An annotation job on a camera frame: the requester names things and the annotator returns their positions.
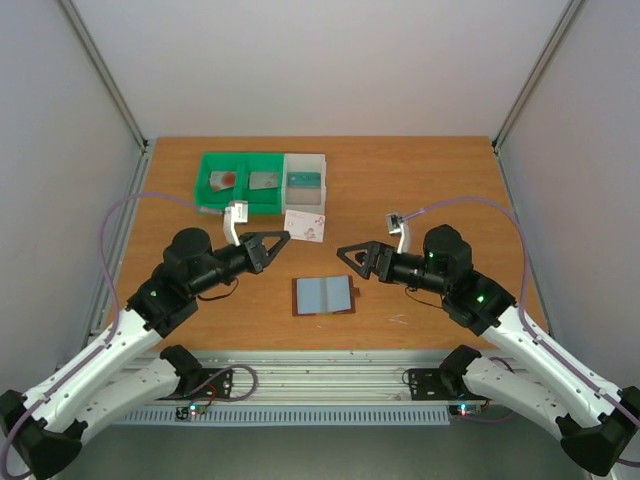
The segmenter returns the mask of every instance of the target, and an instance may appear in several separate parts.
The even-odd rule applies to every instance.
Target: floor
[[[60,480],[585,480],[518,417],[449,427],[111,427]]]

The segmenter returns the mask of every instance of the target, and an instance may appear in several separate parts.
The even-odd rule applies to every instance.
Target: white bracket
[[[249,204],[244,201],[234,200],[224,209],[224,238],[227,242],[240,245],[238,232],[236,232],[236,223],[247,223],[249,221]]]
[[[387,214],[387,228],[389,229],[389,234],[393,236],[400,235],[397,252],[408,252],[411,244],[411,232],[409,231],[409,224],[404,221],[399,213]]]
[[[82,432],[82,443],[89,440],[132,410],[171,395],[178,387],[180,377],[167,360],[155,359],[147,367],[107,385],[80,410],[76,419],[87,422]]]
[[[562,437],[556,418],[568,412],[551,390],[505,370],[486,357],[471,362],[462,379],[470,392],[519,413],[558,440]]]

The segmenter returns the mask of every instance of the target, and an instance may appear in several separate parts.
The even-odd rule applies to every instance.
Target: white card
[[[284,229],[294,240],[322,242],[324,239],[324,215],[287,210],[284,216]]]

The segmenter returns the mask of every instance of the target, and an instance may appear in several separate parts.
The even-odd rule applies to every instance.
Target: black cable
[[[405,287],[405,289],[404,289],[404,294],[407,297],[409,297],[411,300],[413,300],[414,302],[418,302],[418,303],[421,303],[423,305],[427,305],[428,307],[438,308],[438,309],[442,310],[442,307],[439,306],[439,305],[436,305],[435,303],[424,302],[422,300],[418,300],[416,297],[412,297],[411,295],[409,295],[409,291],[415,292],[415,290],[411,290],[409,287]]]
[[[203,297],[202,295],[198,295],[198,300],[202,300],[203,302],[213,302],[215,300],[221,300],[223,298],[227,298],[233,292],[236,291],[236,288],[238,288],[238,285],[240,284],[240,280],[238,280],[238,277],[234,278],[233,281],[234,281],[234,285],[230,292],[227,292],[224,295],[217,295],[215,297]]]

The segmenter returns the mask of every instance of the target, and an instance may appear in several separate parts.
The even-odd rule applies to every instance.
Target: red object
[[[233,187],[236,184],[236,174],[234,172],[227,172],[222,176],[222,184],[225,187]]]

